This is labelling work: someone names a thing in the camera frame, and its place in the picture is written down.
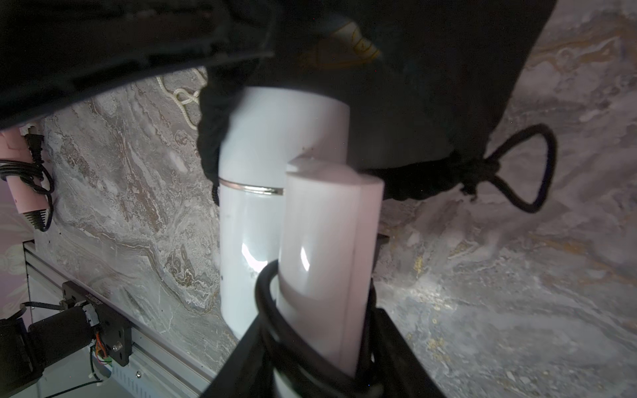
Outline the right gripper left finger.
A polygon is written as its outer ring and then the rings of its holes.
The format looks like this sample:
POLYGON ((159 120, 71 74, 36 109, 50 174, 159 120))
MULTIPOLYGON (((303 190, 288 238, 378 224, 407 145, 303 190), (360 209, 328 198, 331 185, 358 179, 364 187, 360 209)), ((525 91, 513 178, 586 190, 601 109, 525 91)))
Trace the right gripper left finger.
POLYGON ((275 397, 275 363, 258 315, 201 398, 275 397))

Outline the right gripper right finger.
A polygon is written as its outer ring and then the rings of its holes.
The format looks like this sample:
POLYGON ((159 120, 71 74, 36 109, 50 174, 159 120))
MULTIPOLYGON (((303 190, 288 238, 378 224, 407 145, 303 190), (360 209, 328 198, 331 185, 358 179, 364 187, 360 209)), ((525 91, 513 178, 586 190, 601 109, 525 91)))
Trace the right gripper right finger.
POLYGON ((446 397, 382 308, 372 312, 371 348, 383 397, 446 397))

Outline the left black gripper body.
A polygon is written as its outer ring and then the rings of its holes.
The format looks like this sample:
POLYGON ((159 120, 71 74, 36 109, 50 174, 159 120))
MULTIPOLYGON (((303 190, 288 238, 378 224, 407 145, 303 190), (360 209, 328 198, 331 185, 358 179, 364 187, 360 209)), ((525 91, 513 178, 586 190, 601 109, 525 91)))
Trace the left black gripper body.
POLYGON ((4 1, 1 126, 133 81, 273 54, 276 1, 4 1))

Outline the beige linen drawstring bag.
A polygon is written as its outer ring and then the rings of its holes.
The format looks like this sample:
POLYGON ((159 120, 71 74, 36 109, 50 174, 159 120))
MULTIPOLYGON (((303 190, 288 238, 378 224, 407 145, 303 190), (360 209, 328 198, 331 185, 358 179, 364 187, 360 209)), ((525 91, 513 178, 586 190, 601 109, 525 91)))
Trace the beige linen drawstring bag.
POLYGON ((179 87, 173 91, 170 91, 166 87, 164 83, 164 78, 162 78, 162 76, 156 76, 155 79, 158 83, 159 89, 164 93, 164 95, 168 97, 169 99, 171 99, 171 101, 174 102, 174 104, 176 104, 187 126, 190 129, 197 131, 197 125, 192 121, 191 116, 187 112, 186 106, 189 104, 200 104, 199 97, 201 94, 201 89, 202 87, 205 86, 205 84, 207 84, 207 77, 204 74, 202 74, 202 71, 198 68, 192 68, 190 71, 194 74, 194 76, 197 77, 197 80, 199 81, 201 85, 201 87, 198 90, 195 90, 194 92, 190 92, 187 89, 182 87, 179 87))

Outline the white hair dryer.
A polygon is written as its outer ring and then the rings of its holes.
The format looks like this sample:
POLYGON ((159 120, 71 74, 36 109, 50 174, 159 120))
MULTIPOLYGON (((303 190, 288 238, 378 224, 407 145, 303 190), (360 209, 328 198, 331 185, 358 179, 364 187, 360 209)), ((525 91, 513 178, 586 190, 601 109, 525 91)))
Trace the white hair dryer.
POLYGON ((350 109, 250 87, 220 158, 222 317, 260 315, 275 397, 378 397, 367 374, 383 182, 346 163, 350 109))

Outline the black drawstring pouch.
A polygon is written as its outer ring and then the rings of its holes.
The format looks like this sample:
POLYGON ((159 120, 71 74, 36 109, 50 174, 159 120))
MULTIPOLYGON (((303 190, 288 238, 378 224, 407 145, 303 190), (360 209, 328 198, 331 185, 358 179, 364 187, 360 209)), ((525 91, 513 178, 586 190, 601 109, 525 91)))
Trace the black drawstring pouch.
POLYGON ((226 1, 236 23, 265 36, 273 56, 208 69, 197 150, 205 176, 220 179, 230 117, 249 86, 310 91, 352 109, 350 163, 381 178, 387 199, 425 200, 455 187, 475 196, 493 184, 527 213, 547 200, 557 140, 544 124, 522 129, 488 153, 553 1, 226 1), (310 71, 302 55, 337 23, 351 22, 377 50, 368 65, 310 71), (526 202, 499 177, 510 149, 541 136, 547 166, 537 197, 526 202))

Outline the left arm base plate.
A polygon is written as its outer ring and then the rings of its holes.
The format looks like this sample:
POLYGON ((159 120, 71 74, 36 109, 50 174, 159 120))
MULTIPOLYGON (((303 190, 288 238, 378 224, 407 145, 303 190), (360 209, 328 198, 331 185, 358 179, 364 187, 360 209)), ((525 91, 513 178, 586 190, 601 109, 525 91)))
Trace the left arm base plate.
POLYGON ((95 321, 92 325, 99 334, 98 341, 104 348, 103 352, 120 366, 128 366, 133 348, 131 321, 104 299, 76 282, 65 282, 62 285, 62 293, 64 300, 72 300, 81 307, 90 305, 93 308, 95 316, 92 319, 95 321))

